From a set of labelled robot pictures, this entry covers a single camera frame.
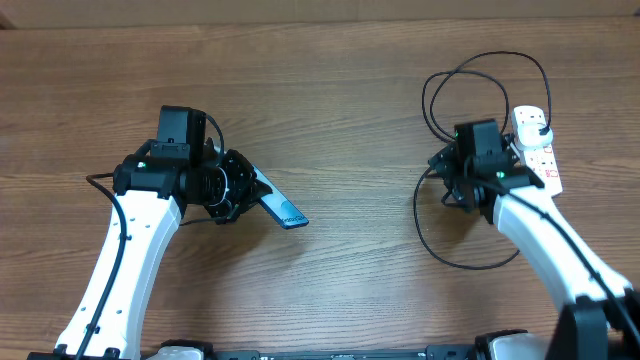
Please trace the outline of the blue Galaxy smartphone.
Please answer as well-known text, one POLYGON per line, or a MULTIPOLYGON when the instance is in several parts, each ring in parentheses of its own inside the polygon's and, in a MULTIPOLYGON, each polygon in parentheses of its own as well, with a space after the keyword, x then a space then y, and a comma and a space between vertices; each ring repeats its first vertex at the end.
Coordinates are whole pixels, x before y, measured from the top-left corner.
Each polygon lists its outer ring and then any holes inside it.
POLYGON ((271 190, 259 200, 263 209, 285 230, 307 226, 307 217, 257 167, 254 171, 257 180, 271 190))

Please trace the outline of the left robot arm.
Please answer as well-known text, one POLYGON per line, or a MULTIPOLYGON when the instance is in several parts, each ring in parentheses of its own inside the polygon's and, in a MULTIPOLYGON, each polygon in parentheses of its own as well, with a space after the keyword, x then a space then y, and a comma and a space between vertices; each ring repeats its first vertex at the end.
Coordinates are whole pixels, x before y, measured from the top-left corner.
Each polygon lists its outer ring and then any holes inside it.
POLYGON ((110 173, 111 225, 84 296, 50 359, 137 359, 159 265, 189 205, 232 223, 273 188, 205 136, 213 118, 165 105, 158 132, 110 173))

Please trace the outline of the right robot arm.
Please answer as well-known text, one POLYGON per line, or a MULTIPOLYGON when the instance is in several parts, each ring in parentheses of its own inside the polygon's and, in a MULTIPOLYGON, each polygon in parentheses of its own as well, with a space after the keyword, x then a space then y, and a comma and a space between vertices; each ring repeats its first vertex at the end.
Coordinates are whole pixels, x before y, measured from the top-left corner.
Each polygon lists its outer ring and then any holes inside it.
POLYGON ((519 164, 493 120, 457 124, 429 161, 443 204, 478 210, 518 248, 558 311, 552 337, 504 330, 476 338, 470 359, 636 359, 639 293, 560 214, 542 179, 519 164))

